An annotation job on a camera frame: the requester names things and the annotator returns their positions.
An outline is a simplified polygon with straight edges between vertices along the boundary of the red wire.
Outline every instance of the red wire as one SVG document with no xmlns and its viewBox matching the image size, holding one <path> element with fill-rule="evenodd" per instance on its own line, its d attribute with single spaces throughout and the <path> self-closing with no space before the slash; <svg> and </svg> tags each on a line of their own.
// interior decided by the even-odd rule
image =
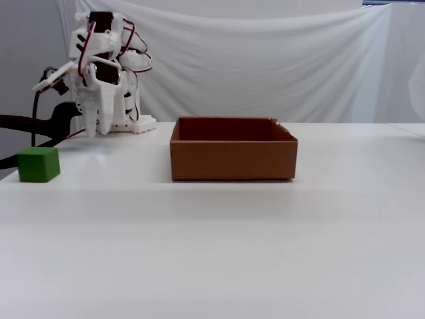
<svg viewBox="0 0 425 319">
<path fill-rule="evenodd" d="M 78 132 L 75 132 L 75 133 L 73 133 L 73 134 L 71 134 L 71 135 L 68 135 L 67 137 L 65 137 L 65 139 L 67 139 L 67 138 L 71 138 L 72 136 L 75 136 L 75 135 L 77 135 L 77 134 L 79 134 L 79 133 L 82 133 L 82 132 L 84 132 L 86 129 L 85 128 L 83 128 L 82 130 L 79 130 Z"/>
<path fill-rule="evenodd" d="M 133 29 L 127 28 L 127 27 L 124 27 L 124 29 L 125 30 L 128 30 L 128 31 L 132 31 L 133 30 Z M 139 35 L 139 33 L 137 33 L 137 31 L 135 31 L 134 33 L 135 33 L 135 35 L 137 35 L 139 37 L 140 41 L 143 42 L 143 44 L 146 46 L 146 51 L 147 51 L 147 43 L 141 38 L 141 36 Z"/>
<path fill-rule="evenodd" d="M 124 21 L 126 22 L 126 23 L 129 23 L 129 24 L 131 24 L 131 25 L 133 25 L 133 29 L 131 30 L 131 33 L 130 33 L 130 36 L 129 36 L 129 38 L 128 38 L 128 41 L 127 41 L 127 45 L 126 45 L 126 47 L 124 48 L 124 50 L 117 56 L 117 58 L 119 58 L 120 56 L 122 56 L 124 53 L 126 53 L 127 52 L 127 50 L 128 50 L 128 47 L 130 46 L 130 42 L 131 42 L 131 39 L 133 38 L 133 35 L 134 35 L 134 33 L 135 33 L 135 24 L 134 23 L 132 23 L 132 22 L 130 22 L 130 21 L 128 21 L 127 19 L 124 19 Z"/>
<path fill-rule="evenodd" d="M 88 31 L 88 35 L 87 35 L 87 39 L 86 42 L 84 43 L 84 46 L 82 48 L 81 51 L 81 55 L 80 55 L 80 60 L 78 61 L 78 74 L 80 76 L 83 76 L 82 71 L 81 71 L 81 64 L 82 64 L 82 59 L 84 57 L 84 53 L 86 53 L 86 49 L 87 49 L 87 45 L 88 45 L 88 41 L 90 40 L 90 37 L 92 36 L 92 33 L 94 31 L 94 27 L 96 26 L 96 22 L 93 21 L 92 23 L 92 27 L 90 28 L 90 31 Z"/>
<path fill-rule="evenodd" d="M 151 59 L 151 61 L 152 61 L 152 56 L 149 54 L 149 53 L 147 53 L 147 52 L 142 52 L 142 54 L 144 54 L 144 55 L 147 55 L 150 59 Z M 150 71 L 150 70 L 152 70 L 152 66 L 150 66 L 149 68 L 146 68 L 145 70 L 139 70 L 139 71 L 137 71 L 137 70 L 130 70 L 130 71 L 132 71 L 132 72 L 134 72 L 134 73 L 143 73 L 143 72 L 147 72 L 147 71 Z"/>
</svg>

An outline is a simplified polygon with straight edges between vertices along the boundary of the gray wall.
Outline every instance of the gray wall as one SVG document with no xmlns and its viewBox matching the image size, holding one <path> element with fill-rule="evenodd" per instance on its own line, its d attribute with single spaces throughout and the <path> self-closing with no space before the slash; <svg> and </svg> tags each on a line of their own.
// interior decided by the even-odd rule
<svg viewBox="0 0 425 319">
<path fill-rule="evenodd" d="M 67 62 L 62 25 L 55 0 L 0 1 L 0 114 L 31 116 L 31 88 L 46 66 Z M 50 118 L 53 108 L 70 100 L 51 90 L 41 95 L 38 117 Z M 48 138 L 37 137 L 37 142 Z M 0 158 L 31 145 L 29 133 L 0 128 Z M 12 169 L 0 171 L 0 179 Z"/>
</svg>

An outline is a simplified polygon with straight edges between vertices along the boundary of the brown cardboard box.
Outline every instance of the brown cardboard box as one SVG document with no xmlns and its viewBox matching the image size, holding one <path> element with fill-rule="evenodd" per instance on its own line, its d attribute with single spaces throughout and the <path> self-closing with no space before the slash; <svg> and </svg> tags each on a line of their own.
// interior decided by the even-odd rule
<svg viewBox="0 0 425 319">
<path fill-rule="evenodd" d="M 173 180 L 291 179 L 298 141 L 271 118 L 179 118 Z"/>
</svg>

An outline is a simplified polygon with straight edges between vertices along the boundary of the black cable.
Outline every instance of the black cable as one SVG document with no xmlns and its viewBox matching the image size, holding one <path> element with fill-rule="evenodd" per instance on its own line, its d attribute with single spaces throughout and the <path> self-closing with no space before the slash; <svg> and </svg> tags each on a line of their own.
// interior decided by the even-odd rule
<svg viewBox="0 0 425 319">
<path fill-rule="evenodd" d="M 137 89 L 139 88 L 139 78 L 137 77 L 137 74 L 134 71 L 132 71 L 132 70 L 129 70 L 129 71 L 132 72 L 135 76 L 135 91 L 134 91 L 134 94 L 135 94 L 137 92 Z M 138 121 L 139 120 L 139 110 L 137 109 L 137 103 L 135 102 L 135 97 L 134 97 L 134 107 L 135 107 L 135 111 L 137 113 L 137 120 L 136 121 Z"/>
<path fill-rule="evenodd" d="M 128 24 L 130 24 L 130 25 L 133 25 L 133 28 L 131 29 L 131 33 L 130 33 L 130 36 L 128 37 L 128 41 L 127 41 L 127 44 L 126 44 L 126 46 L 124 47 L 124 50 L 117 56 L 117 58 L 119 58 L 120 56 L 122 56 L 124 53 L 126 53 L 126 51 L 128 50 L 128 48 L 129 48 L 129 46 L 130 46 L 130 42 L 131 42 L 131 39 L 133 38 L 133 35 L 134 35 L 134 33 L 135 33 L 135 24 L 134 23 L 132 23 L 132 22 L 130 22 L 130 21 L 128 21 L 127 19 L 124 19 L 124 21 L 126 22 L 126 23 L 128 23 Z"/>
<path fill-rule="evenodd" d="M 31 146 L 35 146 L 35 125 L 37 123 L 37 108 L 39 107 L 40 91 L 35 92 L 34 103 L 33 103 L 33 129 L 31 132 Z"/>
<path fill-rule="evenodd" d="M 44 69 L 44 71 L 42 72 L 42 76 L 39 80 L 39 83 L 47 78 L 47 72 L 51 70 L 56 70 L 56 68 L 54 68 L 53 66 L 48 66 Z M 44 90 L 41 90 L 41 91 L 38 90 L 37 92 L 35 92 L 34 103 L 33 103 L 33 127 L 34 128 L 37 124 L 37 109 L 39 108 L 40 94 L 46 91 L 47 89 L 48 88 L 45 88 Z M 35 146 L 35 131 L 34 130 L 32 130 L 31 132 L 31 146 L 32 147 Z"/>
</svg>

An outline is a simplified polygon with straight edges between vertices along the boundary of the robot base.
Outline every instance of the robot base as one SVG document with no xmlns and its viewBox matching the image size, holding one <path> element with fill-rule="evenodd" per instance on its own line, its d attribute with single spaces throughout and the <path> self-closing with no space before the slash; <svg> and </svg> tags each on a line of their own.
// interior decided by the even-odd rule
<svg viewBox="0 0 425 319">
<path fill-rule="evenodd" d="M 126 124 L 111 125 L 109 132 L 133 132 L 140 134 L 153 130 L 157 127 L 157 120 L 150 115 L 141 115 L 137 122 L 127 122 Z"/>
</svg>

